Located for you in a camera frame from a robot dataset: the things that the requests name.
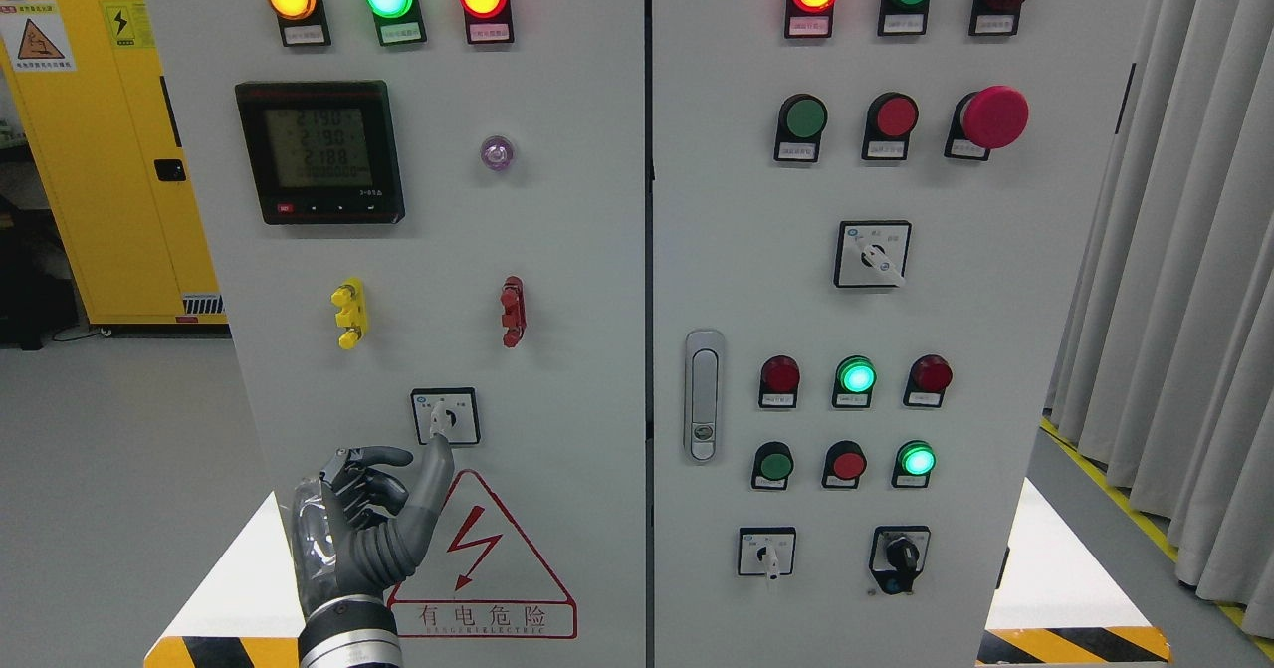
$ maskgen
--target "robotic hand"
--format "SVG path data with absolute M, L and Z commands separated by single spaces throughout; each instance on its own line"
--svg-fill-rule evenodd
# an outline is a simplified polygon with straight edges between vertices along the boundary
M 297 486 L 288 539 L 306 616 L 301 668 L 401 667 L 397 625 L 382 597 L 424 560 L 456 473 L 441 435 L 424 447 L 412 492 L 372 468 L 410 463 L 410 451 L 392 446 L 341 449 Z

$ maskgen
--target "lightning bolt symbol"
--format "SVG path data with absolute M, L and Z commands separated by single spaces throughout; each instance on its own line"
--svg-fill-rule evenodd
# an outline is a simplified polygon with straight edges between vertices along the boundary
M 474 546 L 487 544 L 487 547 L 482 549 L 482 553 L 478 555 L 478 561 L 474 561 L 474 565 L 470 566 L 468 571 L 460 574 L 460 576 L 456 576 L 455 590 L 460 590 L 473 583 L 473 579 L 470 579 L 469 576 L 473 575 L 474 569 L 478 569 L 478 566 L 483 562 L 483 560 L 487 558 L 487 555 L 490 553 L 490 549 L 496 548 L 496 544 L 499 543 L 499 539 L 505 538 L 505 534 L 496 534 L 493 537 L 474 539 L 469 542 L 462 541 L 465 538 L 465 534 L 469 533 L 469 529 L 474 528 L 474 524 L 476 524 L 478 519 L 482 518 L 483 511 L 485 511 L 485 509 L 483 509 L 482 506 L 474 506 L 473 509 L 470 509 L 469 518 L 466 518 L 465 523 L 460 525 L 460 530 L 456 532 L 456 538 L 451 539 L 451 546 L 447 547 L 447 553 L 451 553 L 454 551 L 461 551 L 465 548 L 473 548 Z

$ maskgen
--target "electrical warning sticker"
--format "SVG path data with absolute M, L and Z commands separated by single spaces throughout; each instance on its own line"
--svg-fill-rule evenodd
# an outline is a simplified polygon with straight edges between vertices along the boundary
M 404 639 L 573 639 L 575 598 L 496 492 L 456 476 L 415 576 L 387 600 Z
M 0 3 L 0 38 L 13 70 L 75 70 L 55 1 Z
M 145 1 L 102 1 L 102 15 L 115 47 L 155 47 Z

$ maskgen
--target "black and yellow hazard stripe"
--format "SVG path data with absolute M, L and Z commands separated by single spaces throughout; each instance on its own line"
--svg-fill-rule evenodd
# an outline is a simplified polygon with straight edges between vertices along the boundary
M 164 636 L 145 668 L 297 668 L 297 639 Z
M 1159 551 L 1162 551 L 1164 556 L 1171 558 L 1173 563 L 1177 562 L 1177 548 L 1168 542 L 1168 537 L 1164 535 L 1164 533 L 1159 530 L 1159 528 L 1154 525 L 1154 521 L 1152 521 L 1145 514 L 1142 514 L 1136 509 L 1133 509 L 1133 505 L 1129 504 L 1127 496 L 1124 492 L 1106 483 L 1105 472 L 1102 472 L 1096 464 L 1089 461 L 1084 455 L 1079 454 L 1079 450 L 1077 450 L 1074 445 L 1070 445 L 1069 441 L 1066 441 L 1060 433 L 1057 433 L 1057 427 L 1055 427 L 1052 422 L 1049 421 L 1047 417 L 1040 419 L 1040 428 L 1042 428 L 1047 433 L 1047 436 L 1052 437 L 1052 441 L 1055 441 L 1056 445 L 1060 446 L 1061 450 L 1066 453 L 1066 456 L 1070 456 L 1070 459 L 1074 460 L 1075 465 L 1079 467 L 1080 470 L 1087 473 L 1088 478 L 1092 478 L 1093 483 L 1097 484 L 1097 487 L 1101 488 L 1102 492 L 1106 492 L 1106 496 L 1110 496 L 1111 501 L 1115 501 L 1115 505 L 1119 506 L 1120 510 L 1124 511 L 1124 514 L 1127 514 L 1129 519 L 1133 519 L 1133 523 L 1136 524 L 1136 526 L 1142 529 L 1142 532 L 1152 542 L 1154 542 L 1154 546 L 1159 547 Z M 1238 628 L 1242 630 L 1243 627 L 1242 607 L 1235 606 L 1232 603 L 1220 603 L 1220 602 L 1213 602 L 1213 603 L 1217 606 L 1218 609 L 1220 609 L 1220 612 L 1226 616 L 1226 618 L 1229 618 L 1231 623 L 1238 626 Z M 1252 636 L 1252 635 L 1249 635 L 1247 637 L 1251 639 L 1254 644 L 1256 644 L 1256 649 L 1260 649 L 1260 651 L 1264 653 L 1266 657 L 1269 657 L 1270 660 L 1274 660 L 1274 640 L 1263 639 L 1260 636 Z
M 982 634 L 978 665 L 1171 663 L 1158 628 L 1005 628 Z

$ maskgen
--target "white curtain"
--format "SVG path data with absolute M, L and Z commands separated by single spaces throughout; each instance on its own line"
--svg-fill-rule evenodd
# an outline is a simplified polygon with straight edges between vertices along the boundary
M 1049 399 L 1274 637 L 1274 0 L 1149 0 Z

